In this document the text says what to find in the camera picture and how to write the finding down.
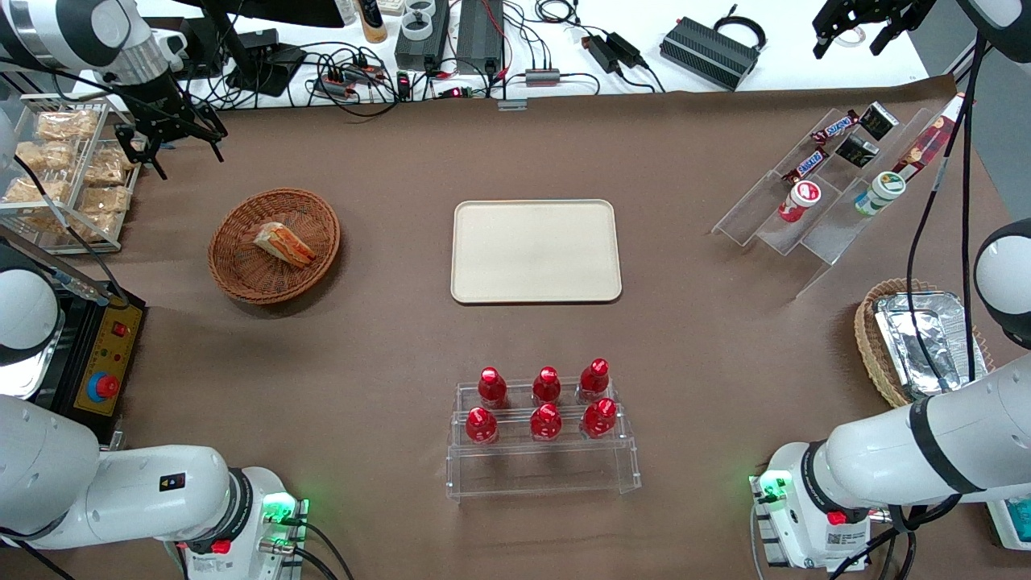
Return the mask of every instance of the beige tray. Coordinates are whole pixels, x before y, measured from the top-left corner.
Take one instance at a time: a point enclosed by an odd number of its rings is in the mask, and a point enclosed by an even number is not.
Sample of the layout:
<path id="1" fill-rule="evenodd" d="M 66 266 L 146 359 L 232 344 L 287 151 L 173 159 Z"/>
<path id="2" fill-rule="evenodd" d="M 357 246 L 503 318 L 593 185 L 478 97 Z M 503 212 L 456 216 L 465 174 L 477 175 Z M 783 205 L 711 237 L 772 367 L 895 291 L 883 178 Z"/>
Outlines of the beige tray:
<path id="1" fill-rule="evenodd" d="M 459 303 L 607 303 L 622 292 L 616 212 L 604 199 L 455 208 L 452 297 Z"/>

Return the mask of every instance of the brown tablecloth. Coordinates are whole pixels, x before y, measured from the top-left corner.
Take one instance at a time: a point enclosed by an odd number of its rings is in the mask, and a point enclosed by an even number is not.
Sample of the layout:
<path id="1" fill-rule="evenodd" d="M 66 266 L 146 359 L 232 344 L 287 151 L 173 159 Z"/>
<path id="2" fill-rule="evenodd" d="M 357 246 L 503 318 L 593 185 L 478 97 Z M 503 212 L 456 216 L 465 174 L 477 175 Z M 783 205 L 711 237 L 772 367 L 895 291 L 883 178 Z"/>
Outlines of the brown tablecloth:
<path id="1" fill-rule="evenodd" d="M 933 171 L 798 300 L 813 261 L 742 250 L 709 230 L 829 107 L 878 99 L 907 117 L 954 92 L 938 78 L 541 99 L 518 113 L 441 101 L 365 123 L 330 108 L 224 113 L 226 163 L 199 142 L 163 152 L 170 179 L 140 181 L 125 248 L 109 258 L 151 307 L 126 391 L 129 442 L 208 445 L 231 465 L 275 471 L 311 499 L 312 521 L 359 580 L 754 578 L 746 477 L 785 443 L 887 410 L 860 362 L 853 313 L 870 286 L 904 273 Z M 959 175 L 954 162 L 917 267 L 957 293 Z M 976 249 L 1007 217 L 979 162 L 972 182 Z M 284 185 L 336 209 L 340 266 L 299 304 L 234 304 L 208 275 L 208 239 L 244 197 Z M 455 206 L 541 197 L 614 205 L 622 298 L 456 304 Z M 1019 354 L 979 303 L 974 316 L 997 363 Z M 568 375 L 597 356 L 611 363 L 629 410 L 641 489 L 461 506 L 445 498 L 456 382 L 486 365 L 512 379 L 542 365 Z M 911 578 L 1027 578 L 1031 555 L 990 545 L 987 521 L 982 507 L 962 507 L 922 530 Z M 80 580 L 177 578 L 149 540 L 52 555 Z M 51 577 L 14 550 L 0 551 L 0 571 Z"/>

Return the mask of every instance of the extension cord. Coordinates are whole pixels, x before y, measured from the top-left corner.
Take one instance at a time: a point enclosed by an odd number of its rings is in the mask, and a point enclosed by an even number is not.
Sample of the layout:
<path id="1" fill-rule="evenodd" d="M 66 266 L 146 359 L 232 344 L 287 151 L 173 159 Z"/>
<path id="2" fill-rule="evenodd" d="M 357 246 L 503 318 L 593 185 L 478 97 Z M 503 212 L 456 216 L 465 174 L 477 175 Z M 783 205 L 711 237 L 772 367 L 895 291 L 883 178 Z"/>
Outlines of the extension cord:
<path id="1" fill-rule="evenodd" d="M 404 0 L 376 0 L 376 4 L 379 11 L 388 15 L 400 16 L 404 13 Z"/>

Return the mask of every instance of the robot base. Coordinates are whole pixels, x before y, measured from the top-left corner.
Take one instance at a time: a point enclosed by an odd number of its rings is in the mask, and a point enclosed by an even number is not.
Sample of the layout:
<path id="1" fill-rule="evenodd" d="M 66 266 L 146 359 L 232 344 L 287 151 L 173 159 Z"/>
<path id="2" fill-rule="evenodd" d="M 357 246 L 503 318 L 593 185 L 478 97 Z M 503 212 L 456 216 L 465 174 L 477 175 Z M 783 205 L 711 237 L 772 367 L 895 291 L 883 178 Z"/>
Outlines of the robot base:
<path id="1" fill-rule="evenodd" d="M 763 493 L 778 496 L 766 504 L 777 541 L 795 568 L 826 568 L 833 572 L 842 560 L 862 549 L 870 538 L 870 519 L 859 523 L 831 525 L 817 508 L 802 484 L 802 456 L 805 443 L 789 443 L 773 454 L 769 468 L 760 476 Z M 849 568 L 859 572 L 865 558 Z"/>
<path id="2" fill-rule="evenodd" d="M 259 552 L 258 543 L 262 539 L 297 541 L 295 528 L 267 522 L 265 517 L 276 513 L 306 517 L 307 502 L 287 493 L 279 478 L 264 468 L 244 468 L 243 474 L 254 489 L 251 517 L 225 554 L 184 549 L 191 580 L 293 580 L 299 576 L 300 567 L 292 556 Z"/>

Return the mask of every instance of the clear acrylic stand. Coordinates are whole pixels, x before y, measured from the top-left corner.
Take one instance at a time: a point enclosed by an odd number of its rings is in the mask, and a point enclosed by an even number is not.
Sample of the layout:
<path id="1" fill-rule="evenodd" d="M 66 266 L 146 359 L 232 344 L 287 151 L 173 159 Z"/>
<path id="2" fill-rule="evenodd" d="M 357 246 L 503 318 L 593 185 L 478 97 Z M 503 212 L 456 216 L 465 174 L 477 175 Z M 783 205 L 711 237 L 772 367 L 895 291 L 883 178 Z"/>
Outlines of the clear acrylic stand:
<path id="1" fill-rule="evenodd" d="M 533 414 L 531 381 L 508 383 L 509 409 L 492 411 L 498 419 L 498 441 L 476 445 L 465 433 L 469 410 L 480 406 L 476 383 L 460 383 L 447 438 L 447 497 L 541 496 L 571 491 L 633 491 L 641 486 L 637 445 L 626 409 L 618 405 L 616 428 L 601 439 L 579 434 L 587 410 L 576 405 L 576 377 L 560 378 L 558 408 L 562 432 L 550 442 L 530 436 Z M 609 383 L 606 397 L 619 404 Z"/>
<path id="2" fill-rule="evenodd" d="M 713 232 L 723 232 L 739 245 L 746 245 L 758 237 L 781 255 L 787 255 L 799 245 L 817 255 L 822 262 L 820 269 L 799 289 L 799 296 L 830 270 L 873 218 L 856 210 L 856 197 L 878 173 L 890 170 L 898 162 L 933 117 L 930 109 L 922 108 L 908 123 L 899 123 L 879 141 L 860 126 L 830 139 L 823 145 L 830 158 L 805 177 L 820 185 L 820 201 L 806 209 L 797 221 L 784 220 L 777 213 L 777 207 L 788 196 L 791 185 L 781 176 L 816 150 L 817 143 L 809 133 L 824 129 L 844 115 L 844 111 L 832 108 L 712 228 Z M 834 152 L 852 134 L 880 148 L 865 167 L 857 167 Z"/>

